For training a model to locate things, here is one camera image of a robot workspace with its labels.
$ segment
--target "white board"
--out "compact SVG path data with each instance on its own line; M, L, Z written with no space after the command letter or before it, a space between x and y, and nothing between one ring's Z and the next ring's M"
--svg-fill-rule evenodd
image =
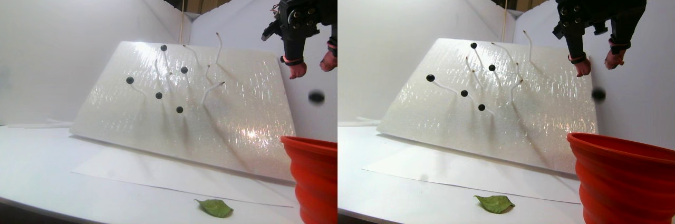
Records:
M574 173L569 132L595 133L590 77L576 77L561 48L441 38L419 64L378 131L441 147ZM476 55L480 55L483 66ZM516 65L520 77L516 77ZM489 65L496 70L488 70ZM454 91L468 91L462 97ZM511 86L523 79L513 91ZM480 104L487 108L479 111Z
M293 180L279 140L281 135L294 135L294 126L277 56L224 48L216 65L217 48L188 46L193 52L182 45L167 45L165 61L162 45L120 43L70 132ZM181 73L182 67L188 68L186 74ZM128 77L133 77L133 84L126 82ZM201 105L206 89L219 82L224 84L210 91ZM157 92L162 99L156 98ZM178 113L178 106L183 113Z
M581 204L578 180L426 147L407 147L363 169L410 180Z
M166 188L208 197L227 198L256 204L293 207L279 191L292 187L244 178L210 169L117 148L106 148L72 172L107 180Z

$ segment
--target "orange bucket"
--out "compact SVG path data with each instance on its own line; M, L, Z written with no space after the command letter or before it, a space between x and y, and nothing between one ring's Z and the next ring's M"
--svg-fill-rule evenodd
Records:
M675 151L589 133L569 133L586 224L671 224Z
M338 143L281 137L291 159L300 216L306 224L338 222Z

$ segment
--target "falling black ball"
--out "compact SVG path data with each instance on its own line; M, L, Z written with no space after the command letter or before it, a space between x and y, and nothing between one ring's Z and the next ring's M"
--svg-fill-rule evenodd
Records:
M323 91L319 90L314 90L309 92L309 101L313 104L319 105L323 104L323 101L325 101L326 96L323 94Z
M605 90L601 89L600 87L594 87L593 91L591 92L591 97L593 97L593 101L598 103L605 101L606 96L607 94L605 93Z

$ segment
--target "white wall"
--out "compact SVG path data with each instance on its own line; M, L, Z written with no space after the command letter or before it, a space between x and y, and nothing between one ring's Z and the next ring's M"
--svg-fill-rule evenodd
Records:
M119 42L176 43L181 17L145 0L0 4L0 124L74 120Z
M229 3L201 15L192 25L192 45L218 46L215 36L219 32L223 46L252 48L284 54L284 44L279 36L261 41L263 29L274 20L272 5L279 0L232 0ZM330 26L319 24L320 34L308 38L304 48L307 74L301 79L289 80L290 72L280 64L288 102L293 115L296 134L299 137L316 138L336 142L337 71L325 73L319 62L327 52L326 42L331 36ZM309 102L312 90L325 92L325 103L316 106Z
M378 120L438 38L500 41L504 9L490 0L338 0L339 121ZM506 42L514 19L507 17Z
M611 31L594 36L592 28L586 29L584 50L591 57L593 85L607 92L596 109L600 134L675 149L673 12L672 0L648 0L626 64L611 71L603 64ZM516 21L514 43L527 44L525 29L535 45L566 48L564 39L557 40L551 32L557 18L554 0L524 13Z

